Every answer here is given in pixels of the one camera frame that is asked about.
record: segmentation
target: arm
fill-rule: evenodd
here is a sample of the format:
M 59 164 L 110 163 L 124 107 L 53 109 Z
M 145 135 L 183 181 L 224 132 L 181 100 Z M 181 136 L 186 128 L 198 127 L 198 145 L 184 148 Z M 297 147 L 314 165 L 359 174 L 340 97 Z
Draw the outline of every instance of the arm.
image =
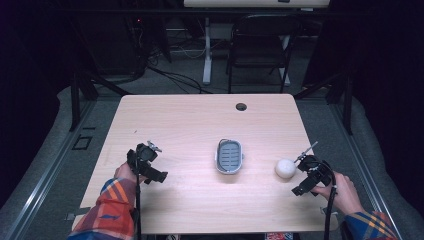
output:
M 132 239 L 136 176 L 125 163 L 107 181 L 93 207 L 77 224 L 68 240 Z
M 389 218 L 381 212 L 367 212 L 362 207 L 355 185 L 349 177 L 334 173 L 337 182 L 337 195 L 334 206 L 345 214 L 345 221 L 354 239 L 397 239 Z M 331 184 L 315 187 L 312 192 L 330 196 Z

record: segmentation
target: black chair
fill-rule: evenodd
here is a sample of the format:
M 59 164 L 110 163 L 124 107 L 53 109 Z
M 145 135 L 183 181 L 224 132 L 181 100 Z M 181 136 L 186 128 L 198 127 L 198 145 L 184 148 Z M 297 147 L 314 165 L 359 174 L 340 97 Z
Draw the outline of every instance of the black chair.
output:
M 261 14 L 238 19 L 233 25 L 228 54 L 228 93 L 231 93 L 233 67 L 271 68 L 270 74 L 275 68 L 284 68 L 282 93 L 294 40 L 301 30 L 301 23 L 294 16 Z M 290 37 L 285 48 L 282 36 Z

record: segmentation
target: chair backrest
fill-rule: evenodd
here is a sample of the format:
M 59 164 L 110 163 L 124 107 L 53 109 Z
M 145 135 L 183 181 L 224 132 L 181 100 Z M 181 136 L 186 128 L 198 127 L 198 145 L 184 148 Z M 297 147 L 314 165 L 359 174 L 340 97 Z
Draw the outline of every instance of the chair backrest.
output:
M 302 29 L 299 19 L 290 15 L 254 14 L 235 22 L 232 34 L 282 36 L 296 35 Z

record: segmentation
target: gray floor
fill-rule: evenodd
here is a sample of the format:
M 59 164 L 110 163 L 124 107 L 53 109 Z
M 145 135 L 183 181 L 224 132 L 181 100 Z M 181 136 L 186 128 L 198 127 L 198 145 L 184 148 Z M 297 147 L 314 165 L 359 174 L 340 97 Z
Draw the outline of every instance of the gray floor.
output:
M 286 93 L 295 94 L 305 73 L 309 56 L 314 48 L 314 39 L 297 41 L 289 71 L 290 87 Z M 201 83 L 203 57 L 198 52 L 174 53 L 173 62 L 163 57 L 152 59 L 155 68 L 187 75 Z M 225 47 L 213 51 L 212 82 L 202 86 L 215 94 L 226 93 Z M 268 76 L 267 71 L 235 71 L 235 81 L 247 80 L 251 84 L 257 79 L 278 82 L 278 75 Z M 197 94 L 198 91 L 174 82 L 151 70 L 132 82 L 120 87 L 135 94 Z M 71 124 L 70 90 L 65 89 L 58 97 L 60 112 L 35 157 L 27 174 L 0 210 L 0 239 L 64 239 L 71 230 L 71 221 L 65 221 L 67 213 L 75 212 L 81 202 L 85 187 L 94 169 L 107 131 L 119 104 L 119 96 L 103 86 L 97 86 L 100 98 L 96 102 L 83 100 L 83 121 L 73 133 Z M 235 93 L 277 93 L 279 86 L 235 87 Z M 378 142 L 365 117 L 360 103 L 354 101 L 352 113 L 353 136 L 346 134 L 340 125 L 340 107 L 327 105 L 322 89 L 311 98 L 297 101 L 309 139 L 319 141 L 314 148 L 317 156 L 327 160 L 334 170 L 345 173 L 356 183 L 360 198 L 367 210 L 382 210 L 393 218 L 401 239 L 422 239 L 424 221 L 399 195 L 390 177 L 384 170 L 384 159 Z M 86 150 L 73 150 L 78 137 L 91 139 Z M 322 239 L 322 232 L 302 233 L 302 239 Z M 341 239 L 339 230 L 331 233 L 331 239 Z

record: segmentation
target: person's left hand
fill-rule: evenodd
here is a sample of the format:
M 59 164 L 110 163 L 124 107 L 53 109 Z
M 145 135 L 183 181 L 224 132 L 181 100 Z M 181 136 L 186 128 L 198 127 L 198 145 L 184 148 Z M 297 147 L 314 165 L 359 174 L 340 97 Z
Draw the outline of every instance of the person's left hand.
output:
M 134 183 L 137 183 L 137 178 L 135 176 L 135 174 L 131 171 L 130 166 L 127 163 L 122 164 L 120 167 L 118 167 L 115 170 L 115 178 L 126 178 L 131 180 Z M 144 180 L 146 180 L 147 178 L 144 176 L 140 176 L 139 180 L 140 183 L 142 183 Z

